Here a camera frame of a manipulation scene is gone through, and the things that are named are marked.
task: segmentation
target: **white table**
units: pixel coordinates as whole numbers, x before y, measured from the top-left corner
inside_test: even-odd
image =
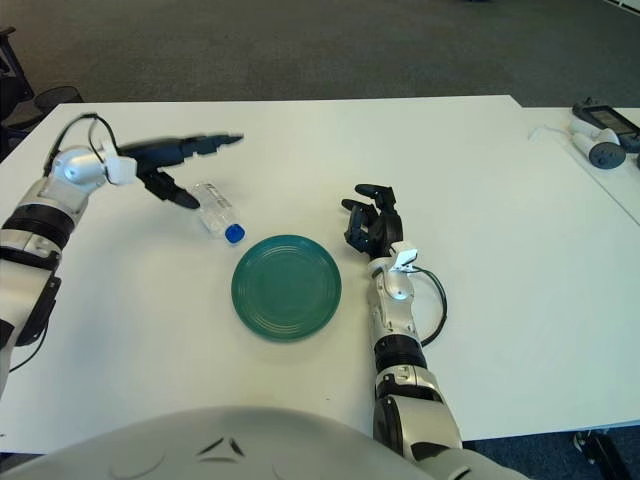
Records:
[[[0,450],[48,452],[223,404],[291,407],[370,433],[367,258],[344,242],[339,204],[361,182],[394,187],[405,238],[447,289],[449,322],[425,353],[464,439],[640,419],[640,228],[555,141],[527,140],[510,97],[65,105],[0,165],[1,218],[62,125],[92,110],[121,143],[244,133],[171,172],[183,185],[213,180],[247,238],[211,240],[193,212],[141,184],[98,191],[64,251],[46,343],[9,377]],[[74,135],[84,143],[84,128]],[[243,253],[282,233],[322,244],[343,281],[332,321],[289,345],[255,336],[230,298]],[[439,303],[415,284],[427,331]]]

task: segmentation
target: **white device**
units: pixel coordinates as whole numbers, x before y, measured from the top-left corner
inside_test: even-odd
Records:
[[[115,145],[110,141],[102,142],[102,151],[105,154],[104,165],[107,178],[111,183],[127,185],[136,181],[138,163],[134,158],[118,155]]]
[[[626,152],[612,129],[601,130],[579,118],[571,121],[569,129],[573,133],[573,144],[593,166],[607,170],[624,162]]]

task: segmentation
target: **black office chair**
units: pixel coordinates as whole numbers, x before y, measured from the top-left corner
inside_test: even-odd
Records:
[[[0,27],[0,162],[15,144],[29,134],[29,128],[40,122],[60,103],[81,103],[82,97],[74,87],[64,86],[46,90],[35,97],[34,104],[40,113],[33,118],[12,125],[4,125],[18,104],[34,98],[33,89],[22,70],[11,45],[9,35],[13,27]]]

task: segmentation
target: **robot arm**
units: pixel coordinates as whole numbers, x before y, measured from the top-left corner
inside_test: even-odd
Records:
[[[377,373],[374,439],[437,479],[524,479],[462,449],[458,426],[435,375],[427,369],[411,312],[414,290],[409,274],[418,271],[412,267],[418,250],[402,240],[402,221],[390,187],[357,185],[356,192],[375,200],[375,206],[342,201],[351,210],[347,243],[371,258],[367,300]]]
[[[75,147],[50,157],[45,176],[27,191],[0,230],[0,397],[13,348],[31,344],[46,332],[60,288],[55,272],[62,250],[91,193],[106,182],[124,185],[138,177],[160,199],[198,208],[197,200],[158,168],[182,163],[194,153],[216,152],[241,138],[165,138],[124,147],[106,141],[101,151]]]

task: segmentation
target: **black metal bracket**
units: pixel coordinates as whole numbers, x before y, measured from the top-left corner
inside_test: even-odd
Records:
[[[49,323],[49,317],[56,304],[56,295],[60,289],[60,284],[61,280],[52,273],[16,340],[17,347],[30,345],[40,338],[44,328]]]
[[[573,437],[576,448],[591,464],[597,464],[605,480],[632,480],[618,449],[609,435],[578,432]]]

